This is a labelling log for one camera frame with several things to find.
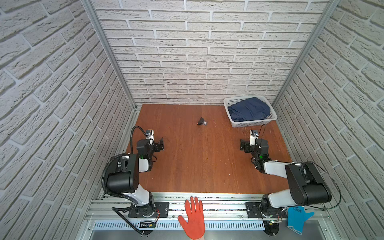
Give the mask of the dark blue denim trousers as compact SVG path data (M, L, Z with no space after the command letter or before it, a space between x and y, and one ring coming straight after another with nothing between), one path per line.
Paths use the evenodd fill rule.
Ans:
M264 120L270 115L271 108L260 99L253 97L228 107L234 122Z

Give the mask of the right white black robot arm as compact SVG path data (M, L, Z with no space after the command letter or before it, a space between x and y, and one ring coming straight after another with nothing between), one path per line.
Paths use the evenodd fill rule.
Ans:
M248 203L249 217L254 210L271 218L286 207L328 203L332 193L314 163L284 163L269 158L268 142L255 139L241 140L240 150L252 155L251 163L262 174L287 179L289 188L263 195L259 203Z

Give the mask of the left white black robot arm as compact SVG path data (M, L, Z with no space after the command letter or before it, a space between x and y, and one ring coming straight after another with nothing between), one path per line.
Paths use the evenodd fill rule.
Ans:
M153 195L139 184L139 173L150 172L157 160L155 152L164 150L164 140L139 140L136 154L119 154L107 162L102 173L104 193L132 202L134 210L145 218L158 216Z

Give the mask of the white plastic laundry basket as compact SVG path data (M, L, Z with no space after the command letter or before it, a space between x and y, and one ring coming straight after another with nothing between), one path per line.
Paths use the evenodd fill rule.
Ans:
M229 107L233 106L237 103L243 102L248 99L256 98L260 100L261 102L265 103L270 108L270 113L268 116L261 120L252 120L252 121L234 121L231 117L231 113L229 111ZM225 98L224 99L224 105L226 109L226 113L228 115L228 118L230 119L231 125L233 128L239 128L239 127L250 127L250 126L261 126L263 124L268 124L271 121L277 120L277 114L275 110L273 109L272 105L269 103L269 101L263 97L263 96L240 96L240 97L231 97L231 98Z

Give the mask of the small black clip object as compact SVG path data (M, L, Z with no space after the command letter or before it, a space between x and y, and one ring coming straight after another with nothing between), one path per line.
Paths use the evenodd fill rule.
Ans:
M197 125L199 125L199 126L201 126L201 125L206 126L207 122L205 121L205 119L203 117L201 117L200 120L198 121Z

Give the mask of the small black electronics box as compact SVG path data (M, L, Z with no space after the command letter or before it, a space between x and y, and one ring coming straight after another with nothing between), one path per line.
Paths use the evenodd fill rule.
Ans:
M154 229L156 226L157 226L157 223L153 221L140 222L140 229Z

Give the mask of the blue work glove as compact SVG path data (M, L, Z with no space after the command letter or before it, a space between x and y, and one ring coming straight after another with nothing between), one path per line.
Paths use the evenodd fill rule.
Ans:
M298 235L303 234L305 222L315 213L307 213L304 207L289 207L287 210L287 227Z

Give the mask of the black round floor puck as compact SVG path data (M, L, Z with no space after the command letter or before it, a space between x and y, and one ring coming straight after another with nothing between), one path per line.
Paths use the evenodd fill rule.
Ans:
M280 226L278 223L264 222L264 227L264 233L272 237L276 237L280 230Z

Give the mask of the red work glove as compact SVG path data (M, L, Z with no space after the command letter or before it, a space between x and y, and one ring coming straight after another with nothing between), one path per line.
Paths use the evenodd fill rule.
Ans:
M178 216L178 221L181 224L184 232L191 240L204 240L206 231L203 203L197 197L190 197L190 200L185 201L185 212L188 220L183 216Z

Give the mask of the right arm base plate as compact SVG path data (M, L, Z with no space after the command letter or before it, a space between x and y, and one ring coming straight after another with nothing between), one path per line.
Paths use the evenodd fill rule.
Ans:
M248 218L281 219L287 218L285 208L273 208L261 202L247 202L246 211Z

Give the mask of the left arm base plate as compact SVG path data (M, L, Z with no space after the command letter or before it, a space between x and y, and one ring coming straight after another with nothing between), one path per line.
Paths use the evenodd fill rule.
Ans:
M145 206L136 207L129 211L129 218L167 218L169 202L154 202Z

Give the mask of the aluminium mounting rail frame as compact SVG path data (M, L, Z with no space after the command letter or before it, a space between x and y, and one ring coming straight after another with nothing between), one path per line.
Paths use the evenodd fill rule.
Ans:
M283 222L287 218L263 219L248 218L246 211L247 202L260 202L261 194L218 194L218 193L171 193L154 192L155 202L169 202L169 213L167 218L160 218L154 232L161 230L181 230L177 217L186 216L184 202L190 196L198 197L204 205L204 217L207 230L220 231L262 231L265 229L264 222L279 223L280 234L285 229ZM103 195L93 200L86 211L76 238L78 240L89 240L97 230L131 230L131 227L112 211L113 207L129 207L127 200Z

